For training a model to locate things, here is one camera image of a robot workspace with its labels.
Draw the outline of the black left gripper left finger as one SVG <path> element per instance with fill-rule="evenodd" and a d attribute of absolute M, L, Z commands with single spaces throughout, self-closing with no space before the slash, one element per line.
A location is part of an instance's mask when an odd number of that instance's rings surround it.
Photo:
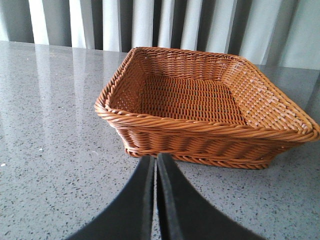
<path fill-rule="evenodd" d="M 109 206 L 69 240 L 150 240 L 154 207 L 155 160 L 143 156 Z"/>

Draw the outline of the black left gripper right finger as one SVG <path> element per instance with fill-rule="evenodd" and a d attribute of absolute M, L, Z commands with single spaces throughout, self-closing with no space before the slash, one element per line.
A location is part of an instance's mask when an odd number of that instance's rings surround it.
<path fill-rule="evenodd" d="M 258 240 L 203 198 L 168 153 L 157 156 L 157 207 L 164 240 Z"/>

